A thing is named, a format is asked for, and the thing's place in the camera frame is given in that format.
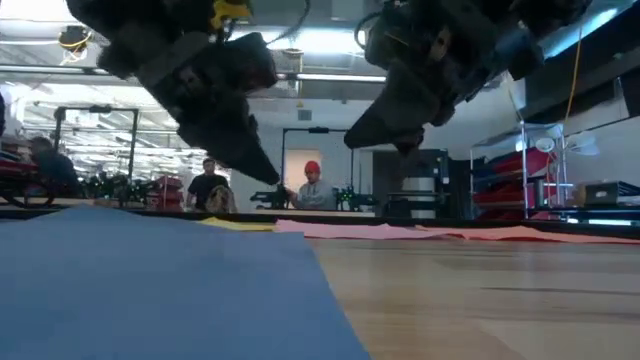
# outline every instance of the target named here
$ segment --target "red fabric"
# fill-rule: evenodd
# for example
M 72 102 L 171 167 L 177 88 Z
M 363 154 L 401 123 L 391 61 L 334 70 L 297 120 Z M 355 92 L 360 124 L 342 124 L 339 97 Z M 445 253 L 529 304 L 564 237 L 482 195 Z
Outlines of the red fabric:
M 307 165 L 304 166 L 304 172 L 320 172 L 320 165 L 315 161 L 307 162 Z

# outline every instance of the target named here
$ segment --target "blue cloth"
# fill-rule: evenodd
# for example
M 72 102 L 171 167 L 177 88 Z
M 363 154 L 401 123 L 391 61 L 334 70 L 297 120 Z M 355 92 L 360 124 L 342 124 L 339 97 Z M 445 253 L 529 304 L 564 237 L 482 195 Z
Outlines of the blue cloth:
M 301 234 L 78 208 L 0 223 L 0 359 L 369 359 Z

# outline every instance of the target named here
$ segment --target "man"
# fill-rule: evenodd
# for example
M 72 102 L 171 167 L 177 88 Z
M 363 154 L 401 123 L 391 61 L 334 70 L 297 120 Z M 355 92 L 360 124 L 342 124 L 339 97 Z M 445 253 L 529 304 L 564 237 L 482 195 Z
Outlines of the man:
M 81 195 L 78 174 L 71 160 L 56 152 L 51 141 L 45 137 L 31 139 L 31 160 L 38 165 L 38 172 L 45 181 L 53 185 L 57 195 Z
M 289 201 L 300 210 L 336 210 L 336 197 L 333 187 L 320 179 L 320 165 L 309 161 L 304 167 L 308 182 L 296 194 L 287 189 Z
M 196 198 L 195 209 L 199 211 L 207 211 L 206 204 L 211 190 L 217 186 L 229 187 L 227 179 L 223 176 L 216 175 L 216 162 L 213 159 L 205 159 L 202 162 L 204 174 L 196 176 L 189 186 L 187 195 L 187 208 L 191 208 L 193 198 Z

